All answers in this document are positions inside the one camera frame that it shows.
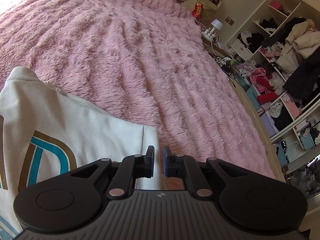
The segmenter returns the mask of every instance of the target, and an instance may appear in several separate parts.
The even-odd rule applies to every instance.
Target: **pile of clothes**
[[[268,21],[267,20],[263,20],[262,22],[260,22],[260,20],[259,20],[259,21],[256,21],[256,23],[259,24],[262,28],[264,28],[270,34],[275,32],[276,29],[278,28],[278,24],[276,23],[274,18],[271,18]]]
[[[249,31],[240,33],[237,38],[252,53],[255,53],[260,48],[261,42],[264,41],[264,36],[261,33],[250,33]]]
[[[320,89],[315,89],[320,75],[320,32],[311,19],[293,18],[261,45],[266,57],[279,57],[276,63],[287,79],[284,90],[304,103],[319,94]]]
[[[294,99],[290,97],[288,93],[282,96],[282,99],[286,107],[281,101],[279,101],[272,104],[269,109],[269,113],[275,122],[275,127],[277,127],[279,131],[283,130],[293,122],[292,117],[297,118],[300,115],[300,110],[298,109],[300,104],[298,102],[294,102]]]
[[[275,63],[257,65],[252,61],[236,66],[238,73],[243,78],[248,78],[261,94],[257,97],[259,104],[272,102],[284,92],[282,88],[284,80],[274,70],[275,65]]]

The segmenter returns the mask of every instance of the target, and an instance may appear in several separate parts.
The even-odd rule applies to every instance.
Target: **pink clothing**
[[[257,78],[258,77],[263,77],[266,81],[268,81],[268,78],[266,77],[266,71],[262,67],[259,67],[256,70],[251,72],[250,81],[254,86],[257,87],[257,89],[258,89],[258,91],[260,93],[262,93],[262,92],[265,92],[265,93],[270,92],[268,88],[266,88],[263,85],[261,85],[261,82],[257,82]]]
[[[297,118],[300,115],[300,111],[295,105],[294,102],[289,101],[289,102],[284,102],[287,108],[289,109],[290,113],[292,114],[293,118]]]
[[[263,87],[265,87],[266,89],[273,91],[273,87],[270,86],[268,79],[266,79],[265,77],[257,77],[257,85],[262,85]]]

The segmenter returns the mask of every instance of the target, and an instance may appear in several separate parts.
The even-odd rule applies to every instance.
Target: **black jacket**
[[[292,31],[292,28],[298,24],[305,22],[305,18],[297,18],[294,17],[290,22],[287,22],[284,27],[282,27],[280,30],[278,30],[274,35],[272,35],[270,38],[265,39],[263,42],[261,42],[261,46],[263,48],[272,46],[277,41],[279,41],[282,44],[285,44],[285,39],[289,36],[290,32]]]
[[[319,75],[320,47],[309,58],[302,61],[282,87],[294,97],[308,100]]]

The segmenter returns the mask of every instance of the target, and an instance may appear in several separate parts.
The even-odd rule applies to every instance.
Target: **bed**
[[[0,0],[0,55],[0,90],[26,66],[118,118],[157,128],[160,147],[175,154],[274,178],[228,77],[175,0]]]

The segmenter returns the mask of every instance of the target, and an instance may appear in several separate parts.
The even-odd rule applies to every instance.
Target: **shelf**
[[[297,137],[297,139],[298,139],[298,142],[299,142],[301,148],[304,149],[304,147],[303,147],[303,145],[302,145],[302,142],[301,142],[301,140],[300,140],[300,137],[298,136],[295,128],[293,127],[292,129],[293,129],[293,132],[294,132],[294,134],[296,135],[296,137]]]
[[[215,10],[215,11],[218,11],[219,8],[221,7],[222,5],[222,0],[220,0],[220,2],[218,3],[218,5],[215,5],[211,0],[197,0],[199,1],[200,3],[202,3],[203,5]]]
[[[280,28],[282,28],[283,25],[285,25],[289,20],[291,20],[291,18],[293,18],[292,15],[295,13],[295,11],[298,9],[298,7],[299,7],[300,5],[301,5],[301,3],[299,3],[299,4],[293,9],[293,11],[292,11],[288,16],[285,15],[285,14],[283,14],[282,12],[274,9],[272,6],[268,5],[269,7],[273,8],[273,10],[278,11],[279,13],[285,15],[285,20],[279,25],[279,27],[276,29],[276,31],[271,34],[271,36],[274,35]]]
[[[252,53],[252,55],[251,55],[250,58],[248,58],[248,60],[251,59],[252,56],[255,55],[258,51],[260,51],[261,48],[262,48],[262,46],[260,46],[254,53],[252,53],[252,52],[250,51],[250,52]]]
[[[284,13],[280,12],[279,10],[273,8],[271,5],[268,4],[268,6],[271,8],[272,11],[274,12],[277,12],[277,15],[282,17],[283,20],[282,21],[285,21],[285,19],[288,17],[287,15],[285,15]]]
[[[283,107],[285,107],[285,108],[287,109],[287,111],[289,112],[289,115],[291,116],[292,121],[294,121],[294,117],[293,117],[293,115],[291,114],[291,112],[290,112],[289,108],[287,107],[287,105],[285,104],[285,101],[283,100],[282,97],[280,97],[280,100],[281,100],[281,102],[282,102],[282,104],[283,104]]]
[[[263,28],[260,24],[258,24],[257,22],[253,22],[255,25],[257,25],[261,30],[263,30],[265,33],[271,35],[272,33],[268,32],[265,28]]]
[[[273,102],[270,104],[270,106],[272,106],[273,104],[275,104],[276,102],[278,102],[279,100],[281,100],[280,98],[281,98],[282,96],[284,96],[286,93],[287,93],[287,91],[284,91],[275,101],[273,101]]]
[[[290,130],[287,134],[285,134],[280,139],[281,141],[285,141],[287,143],[287,151],[286,155],[291,162],[299,158],[300,156],[304,155],[307,151],[301,146],[302,144],[299,143],[297,135],[295,134],[294,130]]]
[[[312,99],[304,108],[302,108],[302,109],[300,110],[300,112],[302,113],[303,110],[306,109],[308,106],[310,106],[316,99],[319,99],[319,98],[318,98],[319,95],[320,95],[320,94],[318,94],[314,99]]]
[[[268,62],[276,62],[275,59],[268,59],[268,58],[266,57],[266,55],[264,55],[261,50],[259,50],[259,52],[261,53],[261,55],[262,55],[263,57],[265,57],[265,59],[266,59]]]
[[[292,129],[294,126],[296,126],[298,123],[300,123],[303,119],[305,119],[310,113],[312,113],[314,110],[316,110],[320,106],[320,99],[313,104],[305,113],[300,115],[294,122],[289,124],[286,128],[284,128],[282,131],[271,137],[271,142],[274,142],[278,140],[281,136],[286,134],[290,129]]]
[[[284,82],[287,82],[287,80],[285,79],[285,77],[282,75],[282,73],[280,72],[280,70],[278,70],[276,67],[274,68],[276,70],[276,72],[278,72],[279,76],[282,77],[282,79],[284,80]]]

